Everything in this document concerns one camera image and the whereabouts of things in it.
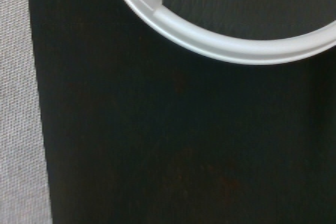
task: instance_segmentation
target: curved edge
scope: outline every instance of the curved edge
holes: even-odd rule
[[[221,61],[248,65],[282,64],[317,55],[336,45],[336,22],[294,38],[243,40],[195,26],[165,8],[162,0],[125,1],[146,23],[173,42]]]

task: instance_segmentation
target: gray fabric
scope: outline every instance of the gray fabric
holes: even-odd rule
[[[206,29],[248,39],[302,35],[336,20],[335,0],[164,0]]]
[[[29,1],[0,0],[0,223],[51,223]]]

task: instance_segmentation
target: dark panel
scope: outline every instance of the dark panel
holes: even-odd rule
[[[246,39],[294,37],[336,20],[333,0],[164,0],[206,29]]]
[[[30,10],[54,223],[335,223],[335,50],[239,66],[122,0]]]

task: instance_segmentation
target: round opening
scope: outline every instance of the round opening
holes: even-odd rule
[[[335,0],[164,0],[164,5],[204,29],[252,40],[303,35],[336,20]]]

